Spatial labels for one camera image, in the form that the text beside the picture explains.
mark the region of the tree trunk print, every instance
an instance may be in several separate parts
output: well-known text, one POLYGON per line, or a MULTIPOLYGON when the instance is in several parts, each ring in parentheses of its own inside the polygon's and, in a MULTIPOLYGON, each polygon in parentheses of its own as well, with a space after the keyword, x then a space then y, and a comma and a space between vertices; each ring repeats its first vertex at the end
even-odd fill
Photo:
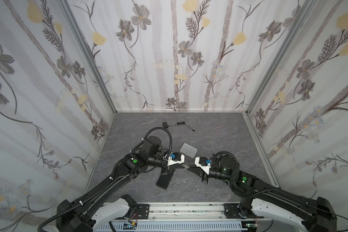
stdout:
MULTIPOLYGON (((13 5, 10 3, 9 0, 3 0, 4 3, 6 4, 6 6, 9 8, 10 12, 12 13, 13 17, 15 18, 15 20, 18 22, 18 24, 21 26, 21 28, 24 30, 24 32, 28 35, 28 37, 30 38, 30 40, 33 42, 33 44, 36 46, 36 48, 41 52, 41 54, 44 56, 44 58, 46 59, 46 61, 49 63, 49 65, 51 66, 51 68, 53 69, 53 71, 56 73, 56 75, 59 77, 60 81, 66 86, 66 88, 71 91, 72 87, 68 84, 68 82, 63 78, 62 74, 59 72, 59 70, 57 69, 56 65, 53 63, 53 61, 51 60, 51 58, 49 57, 49 55, 46 53, 46 51, 44 50, 44 48, 39 44, 39 42, 37 41, 37 39, 35 38, 35 36, 32 34, 32 32, 28 29, 28 27, 24 24, 23 20, 21 19, 21 17, 19 16, 19 14, 17 13, 17 11, 14 9, 13 5)), ((79 102, 79 98, 76 94, 72 94, 74 99, 76 100, 76 102, 79 102)), ((86 116, 92 121, 92 123, 96 126, 98 126, 97 121, 92 118, 92 116, 84 111, 86 116)))
MULTIPOLYGON (((177 9, 176 9, 176 0, 171 0, 171 21, 173 25, 173 57, 174 57, 174 80, 176 81, 176 75, 178 74, 177 64, 178 64, 178 29, 177 29, 177 9)), ((174 94, 175 100, 179 102, 178 94, 178 84, 174 84, 174 94)))
MULTIPOLYGON (((322 115, 327 114, 331 110, 346 110, 348 109, 338 107, 339 104, 341 104, 341 101, 345 100, 348 97, 348 85, 340 91, 335 98, 329 102, 326 106, 322 108, 322 115)), ((300 132, 303 129, 303 124, 299 123, 295 125, 296 127, 292 129, 290 132, 288 132, 282 139, 281 141, 277 144, 278 149, 282 148, 283 145, 292 137, 294 137, 298 132, 300 132)), ((269 157, 272 157, 274 154, 276 154, 277 150, 272 150, 269 153, 269 157)))
MULTIPOLYGON (((222 59, 222 56, 224 55, 224 45, 226 44, 227 37, 228 37, 228 30, 229 30, 229 22, 231 20, 231 14, 232 14, 232 0, 228 0, 227 4, 227 9, 226 9, 226 14, 224 17, 224 23, 223 23, 223 36, 222 40, 219 45, 219 54, 218 58, 216 59, 218 63, 220 63, 220 60, 222 59)), ((205 102, 207 103, 206 106, 204 106, 204 110, 207 111, 209 108, 209 100, 210 100, 210 91, 212 90, 212 83, 209 83, 206 88, 206 93, 205 93, 205 102)))
MULTIPOLYGON (((318 37, 320 36, 321 32, 324 30, 324 28, 326 27, 327 23, 329 22, 330 18, 333 16, 333 14, 335 13, 335 11, 338 9, 339 5, 343 2, 343 0, 339 0, 335 6, 331 9, 331 11, 329 12, 329 14, 326 16, 325 20, 323 21, 322 25, 320 26, 319 30, 316 32, 315 36, 313 37, 311 43, 308 45, 308 47, 306 48, 306 50, 304 51, 304 53, 302 54, 302 56, 300 57, 300 59, 297 61, 296 65, 292 68, 287 80, 283 83, 283 85, 281 86, 281 88, 278 90, 276 96, 278 97, 278 93, 283 91, 283 89, 285 88, 285 83, 286 82, 290 82, 290 79, 292 78, 292 76, 294 75, 295 71, 297 70, 297 68, 300 66, 301 62, 304 60, 304 58, 306 57, 306 55, 309 53, 309 51, 311 50, 311 48, 313 47, 313 45, 315 44, 315 42, 317 41, 318 37)), ((268 111, 269 109, 272 108, 273 104, 274 104, 274 100, 271 101, 271 103, 268 105, 264 116, 262 117, 262 120, 264 121, 264 119, 267 117, 268 111)))

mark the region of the flower center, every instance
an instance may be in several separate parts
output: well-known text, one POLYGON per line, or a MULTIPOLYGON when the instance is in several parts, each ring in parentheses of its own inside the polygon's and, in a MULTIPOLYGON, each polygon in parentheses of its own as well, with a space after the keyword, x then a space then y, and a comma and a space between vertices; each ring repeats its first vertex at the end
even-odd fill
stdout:
POLYGON ((15 206, 10 207, 9 212, 13 213, 15 211, 15 206))

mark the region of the wall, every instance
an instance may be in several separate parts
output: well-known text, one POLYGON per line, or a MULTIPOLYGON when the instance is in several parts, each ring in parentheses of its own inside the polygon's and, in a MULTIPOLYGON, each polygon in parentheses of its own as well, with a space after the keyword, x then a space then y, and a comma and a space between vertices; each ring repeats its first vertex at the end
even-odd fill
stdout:
POLYGON ((318 1, 250 117, 283 187, 348 217, 348 1, 318 1))
POLYGON ((0 1, 0 231, 84 193, 112 119, 92 81, 55 1, 0 1))
POLYGON ((68 2, 116 108, 130 111, 245 110, 303 4, 68 2))

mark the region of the gray work surface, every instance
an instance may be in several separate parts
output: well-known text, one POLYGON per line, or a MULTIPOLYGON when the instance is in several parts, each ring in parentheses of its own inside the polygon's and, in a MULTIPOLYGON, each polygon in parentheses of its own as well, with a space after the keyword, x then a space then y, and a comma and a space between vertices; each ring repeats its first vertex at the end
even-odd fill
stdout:
MULTIPOLYGON (((112 121, 88 190, 106 178, 111 173, 116 161, 128 154, 142 141, 148 130, 153 127, 162 127, 162 122, 174 125, 183 121, 196 132, 190 130, 186 125, 169 127, 173 152, 179 152, 184 143, 198 149, 195 157, 211 157, 219 151, 229 151, 236 155, 241 170, 270 183, 241 113, 117 113, 112 121)), ((169 138, 166 132, 155 130, 151 135, 159 137, 164 148, 169 147, 169 138)), ((194 159, 186 156, 185 164, 194 165, 194 159)), ((172 181, 188 189, 226 193, 194 192, 172 183, 165 191, 156 186, 159 175, 159 168, 140 174, 135 180, 119 189, 107 202, 114 202, 124 194, 129 194, 136 202, 226 202, 240 200, 232 193, 226 183, 215 179, 209 179, 209 184, 201 183, 199 176, 186 169, 176 169, 172 181)))

